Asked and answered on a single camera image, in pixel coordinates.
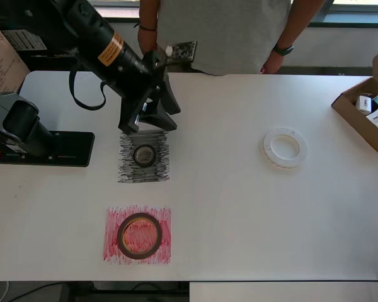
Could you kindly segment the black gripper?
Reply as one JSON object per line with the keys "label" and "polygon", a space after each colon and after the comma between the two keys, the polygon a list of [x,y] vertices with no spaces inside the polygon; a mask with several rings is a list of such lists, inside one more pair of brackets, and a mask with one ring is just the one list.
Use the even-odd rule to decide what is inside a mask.
{"label": "black gripper", "polygon": [[[138,122],[163,130],[176,130],[169,114],[181,109],[168,78],[161,83],[159,74],[147,66],[123,38],[99,15],[77,17],[77,57],[121,98],[118,128],[125,133],[139,130]],[[160,97],[154,88],[160,84]]]}

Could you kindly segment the person's right hand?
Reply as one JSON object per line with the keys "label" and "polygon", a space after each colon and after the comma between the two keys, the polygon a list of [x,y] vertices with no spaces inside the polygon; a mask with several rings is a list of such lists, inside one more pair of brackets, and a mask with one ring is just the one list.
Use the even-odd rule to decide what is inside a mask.
{"label": "person's right hand", "polygon": [[156,51],[158,49],[156,31],[147,31],[139,28],[137,40],[139,43],[139,48],[143,55],[149,53],[150,51]]}

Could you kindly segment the person's left hand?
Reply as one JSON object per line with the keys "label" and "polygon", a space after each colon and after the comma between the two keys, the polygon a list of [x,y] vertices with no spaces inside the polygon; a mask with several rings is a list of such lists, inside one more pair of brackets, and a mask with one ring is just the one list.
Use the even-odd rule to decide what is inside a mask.
{"label": "person's left hand", "polygon": [[276,51],[272,51],[266,62],[263,64],[260,72],[262,74],[275,74],[281,68],[284,62],[284,56]]}

